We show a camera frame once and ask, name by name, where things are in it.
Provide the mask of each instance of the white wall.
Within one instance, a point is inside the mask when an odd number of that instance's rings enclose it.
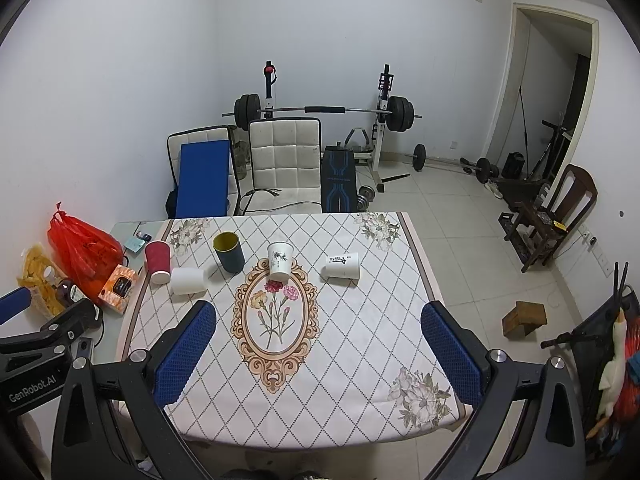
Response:
[[[549,36],[533,21],[529,33],[527,60],[522,76],[522,99],[529,139],[529,169],[532,171],[551,140],[553,131],[542,120],[559,123],[566,110],[574,82],[577,54]],[[511,152],[526,156],[524,125],[520,99],[516,104],[498,167],[502,168]]]
[[[0,296],[62,200],[105,230],[163,219],[166,137],[219,123],[215,0],[31,0],[0,46]],[[0,336],[30,332],[21,315]],[[55,410],[34,417],[50,454]]]
[[[436,156],[481,155],[504,73],[511,0],[219,0],[221,107],[257,92],[262,67],[276,66],[278,106],[371,108],[384,64],[392,93],[417,114],[383,149],[413,152],[418,142]],[[322,115],[322,142],[343,141],[371,115]],[[451,141],[458,149],[449,149]]]
[[[571,163],[589,171],[598,188],[598,200],[585,224],[610,262],[629,261],[627,282],[638,288],[640,53],[618,17],[600,7],[576,0],[513,1],[557,7],[598,20],[600,47],[593,97]],[[560,256],[556,265],[583,317],[610,297],[613,276],[604,276],[595,257],[580,242]]]

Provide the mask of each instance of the door frame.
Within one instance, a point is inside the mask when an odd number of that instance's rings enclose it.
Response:
[[[584,100],[582,101],[582,108],[580,110],[580,114],[578,115],[578,122],[575,126],[574,135],[572,137],[571,143],[569,144],[569,148],[567,149],[566,155],[564,156],[564,160],[562,161],[562,165],[558,171],[558,174],[562,174],[564,168],[567,164],[569,164],[574,156],[575,149],[580,141],[580,136],[582,135],[582,130],[584,129],[584,123],[587,120],[587,115],[589,113],[589,107],[591,105],[591,97],[593,96],[593,88],[596,80],[596,70],[598,68],[598,50],[600,46],[600,25],[598,20],[595,18],[590,18],[589,16],[585,16],[583,14],[578,14],[576,12],[571,12],[569,10],[558,9],[556,7],[547,7],[547,6],[539,6],[539,5],[531,5],[531,4],[523,4],[515,2],[513,4],[513,9],[511,13],[511,35],[509,40],[509,49],[507,52],[507,60],[504,70],[504,75],[502,77],[502,85],[500,86],[500,93],[498,95],[498,102],[494,111],[494,117],[491,122],[491,126],[489,127],[489,134],[484,143],[484,148],[482,149],[482,156],[486,156],[489,146],[494,138],[494,134],[496,131],[496,127],[498,125],[498,120],[501,115],[510,114],[513,117],[513,114],[516,109],[516,105],[514,105],[513,110],[508,110],[507,108],[503,109],[503,105],[505,104],[505,96],[508,83],[513,82],[510,80],[510,77],[513,78],[517,76],[517,74],[513,75],[511,72],[512,69],[512,61],[513,61],[513,49],[516,43],[516,22],[518,19],[518,11],[519,10],[538,10],[540,12],[549,12],[550,14],[558,14],[560,16],[565,16],[568,18],[573,18],[574,20],[579,20],[581,22],[591,24],[591,63],[589,66],[589,75],[587,78],[587,88],[584,91]],[[558,179],[554,181],[554,184],[551,188],[550,192],[555,191],[556,182]]]

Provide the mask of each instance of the white chair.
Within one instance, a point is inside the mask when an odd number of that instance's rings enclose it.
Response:
[[[207,126],[196,128],[186,132],[171,134],[166,140],[166,150],[171,164],[171,174],[174,177],[174,184],[178,186],[180,177],[180,148],[183,144],[190,142],[207,142],[208,140],[228,140],[229,141],[229,184],[226,197],[228,199],[226,213],[229,216],[238,214],[238,203],[240,198],[240,184],[236,173],[236,163],[234,160],[234,147],[231,134],[226,126]]]
[[[278,196],[257,191],[248,206],[241,209],[247,209],[247,214],[322,212],[320,140],[320,120],[315,118],[251,122],[249,144],[254,189],[281,191]]]

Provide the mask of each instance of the ornate oval frame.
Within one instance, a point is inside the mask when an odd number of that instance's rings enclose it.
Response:
[[[231,333],[238,338],[238,351],[242,360],[247,362],[249,371],[260,376],[267,391],[274,394],[285,383],[288,375],[292,376],[298,371],[311,348],[309,340],[318,335],[318,305],[316,304],[318,289],[307,281],[307,273],[294,258],[291,266],[291,280],[301,292],[302,326],[295,340],[287,349],[281,352],[267,352],[262,350],[251,338],[247,328],[246,313],[251,291],[268,273],[269,261],[263,258],[247,274],[245,283],[236,289]]]

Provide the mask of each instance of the dark green cup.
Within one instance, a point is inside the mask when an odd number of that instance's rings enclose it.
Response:
[[[213,238],[213,248],[220,259],[223,269],[237,274],[244,269],[244,254],[236,233],[226,231]]]

